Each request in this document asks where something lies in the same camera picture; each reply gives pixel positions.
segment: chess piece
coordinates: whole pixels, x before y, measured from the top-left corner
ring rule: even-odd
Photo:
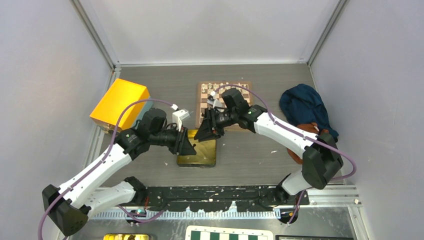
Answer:
[[[206,93],[206,84],[201,85],[201,92]]]

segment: wooden board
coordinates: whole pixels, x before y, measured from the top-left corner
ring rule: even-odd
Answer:
[[[197,105],[196,105],[196,119],[195,119],[195,127],[197,129],[200,127],[203,121],[202,113],[205,112],[205,109],[207,107],[211,107],[207,103],[208,96],[210,95],[212,91],[217,89],[219,86],[226,85],[226,84],[236,84],[236,85],[245,87],[249,90],[252,89],[252,83],[250,81],[201,81],[199,82],[197,85]],[[222,99],[221,95],[223,92],[225,92],[225,90],[228,90],[230,88],[235,88],[235,87],[227,86],[220,89],[216,93],[215,98],[224,104],[224,100]],[[249,105],[253,105],[253,95],[244,89],[241,89],[241,88],[237,88],[237,89],[241,92],[241,94],[243,95],[243,98],[247,101],[247,103],[249,103]],[[243,129],[240,128],[238,124],[234,124],[232,126],[226,127],[225,130],[243,130]]]

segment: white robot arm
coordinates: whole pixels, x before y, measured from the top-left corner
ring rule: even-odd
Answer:
[[[242,129],[267,136],[292,150],[303,159],[303,164],[300,171],[289,174],[277,185],[283,201],[310,187],[323,189],[343,166],[338,153],[309,140],[318,140],[337,148],[330,134],[316,135],[288,124],[272,114],[271,118],[266,108],[259,105],[250,106],[235,88],[226,90],[221,96],[226,108],[221,106],[206,108],[203,122],[194,139],[200,142],[218,139],[224,135],[225,127],[238,124]],[[217,105],[217,100],[213,96],[209,97],[209,102],[214,106]]]
[[[65,236],[78,232],[90,219],[104,210],[124,203],[140,204],[146,198],[146,187],[135,177],[127,177],[116,186],[96,191],[116,171],[131,163],[151,145],[166,146],[175,155],[196,155],[189,142],[188,130],[182,126],[186,110],[172,114],[175,127],[164,126],[166,113],[157,108],[147,111],[130,129],[123,130],[114,140],[111,151],[105,150],[93,163],[59,187],[48,185],[42,191],[44,209],[71,188],[51,209],[48,216]],[[86,175],[78,184],[75,182]]]

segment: yellow tray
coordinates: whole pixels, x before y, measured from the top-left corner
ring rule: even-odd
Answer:
[[[151,240],[151,236],[147,234],[107,234],[103,237],[103,240]]]
[[[180,167],[213,168],[217,163],[217,141],[209,140],[199,142],[194,140],[197,129],[188,130],[188,140],[194,146],[196,155],[177,156],[176,163]]]

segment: floor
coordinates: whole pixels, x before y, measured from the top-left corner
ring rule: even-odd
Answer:
[[[278,105],[281,94],[298,84],[314,86],[308,66],[300,63],[124,67],[119,77],[147,86],[152,98],[170,101],[189,111],[196,108],[198,82],[251,81],[253,90],[282,120],[286,118]],[[165,110],[171,120],[171,108],[160,103],[153,106]],[[194,117],[184,125],[194,128]],[[105,136],[103,150],[109,142],[110,137]],[[217,141],[216,158],[215,168],[183,168],[177,166],[177,157],[166,148],[151,146],[102,187],[112,187],[129,176],[147,186],[275,185],[301,168],[285,147],[251,132],[227,132]]]

